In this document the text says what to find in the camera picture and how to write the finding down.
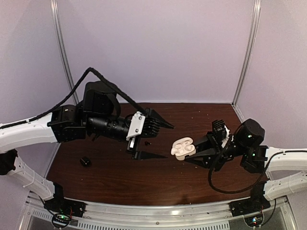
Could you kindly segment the white charging case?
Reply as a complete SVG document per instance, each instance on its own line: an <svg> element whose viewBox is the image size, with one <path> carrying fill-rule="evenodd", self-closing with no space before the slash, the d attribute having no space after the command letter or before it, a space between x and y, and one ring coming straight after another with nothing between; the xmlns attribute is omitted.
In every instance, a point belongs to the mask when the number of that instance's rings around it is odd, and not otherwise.
<svg viewBox="0 0 307 230"><path fill-rule="evenodd" d="M172 156L178 161L183 161L186 156L192 156L196 153L196 148L193 145L193 139L190 137L185 137L176 140L170 151Z"/></svg>

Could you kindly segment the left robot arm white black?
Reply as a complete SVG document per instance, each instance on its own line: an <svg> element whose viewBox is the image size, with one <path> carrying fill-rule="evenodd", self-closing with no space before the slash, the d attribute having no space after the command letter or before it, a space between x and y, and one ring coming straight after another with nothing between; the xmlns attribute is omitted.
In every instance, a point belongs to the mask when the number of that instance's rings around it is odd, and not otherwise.
<svg viewBox="0 0 307 230"><path fill-rule="evenodd" d="M121 117L117 100L123 92L111 82L88 82L83 100L77 105L60 103L45 114L0 127L0 173L13 176L35 192L45 204L59 213L69 209L61 185L46 180L28 167L17 149L40 143L64 143L94 135L127 142L135 159L156 158L156 154L138 151L141 138L155 138L160 128L172 129L154 109L135 104L136 112Z"/></svg>

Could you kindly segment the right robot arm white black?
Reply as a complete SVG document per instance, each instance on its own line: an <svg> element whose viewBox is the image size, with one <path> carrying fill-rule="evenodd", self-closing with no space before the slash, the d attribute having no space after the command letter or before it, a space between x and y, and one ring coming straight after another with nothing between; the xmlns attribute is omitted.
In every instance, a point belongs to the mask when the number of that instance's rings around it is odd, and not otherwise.
<svg viewBox="0 0 307 230"><path fill-rule="evenodd" d="M246 200L246 208L254 212L264 204L264 198L272 201L307 188L307 150L262 145L264 136L264 128L253 119L241 123L234 133L224 120L215 120L212 130L194 144L195 150L186 154L183 160L208 169L209 186L216 192L255 192ZM258 179L246 188L233 191L216 187L213 172L221 170L226 162L236 157L241 157L240 166L249 173L258 174Z"/></svg>

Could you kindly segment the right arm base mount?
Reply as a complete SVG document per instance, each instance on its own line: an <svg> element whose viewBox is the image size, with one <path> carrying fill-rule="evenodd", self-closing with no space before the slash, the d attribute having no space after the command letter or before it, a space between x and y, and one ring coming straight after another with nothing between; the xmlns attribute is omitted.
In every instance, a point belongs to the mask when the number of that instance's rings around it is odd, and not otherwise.
<svg viewBox="0 0 307 230"><path fill-rule="evenodd" d="M232 201L229 204L233 217L247 215L271 207L270 201L264 197L264 185L256 185L250 192L250 197L238 201Z"/></svg>

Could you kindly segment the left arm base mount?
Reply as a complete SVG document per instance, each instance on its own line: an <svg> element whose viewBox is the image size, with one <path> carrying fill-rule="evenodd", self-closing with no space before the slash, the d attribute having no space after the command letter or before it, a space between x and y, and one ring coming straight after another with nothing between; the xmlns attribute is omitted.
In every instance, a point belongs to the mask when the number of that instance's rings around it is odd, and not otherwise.
<svg viewBox="0 0 307 230"><path fill-rule="evenodd" d="M59 212L74 217L83 217L86 204L81 201L75 201L64 197L63 187L58 183L53 183L54 192L52 197L44 200L45 208L50 211Z"/></svg>

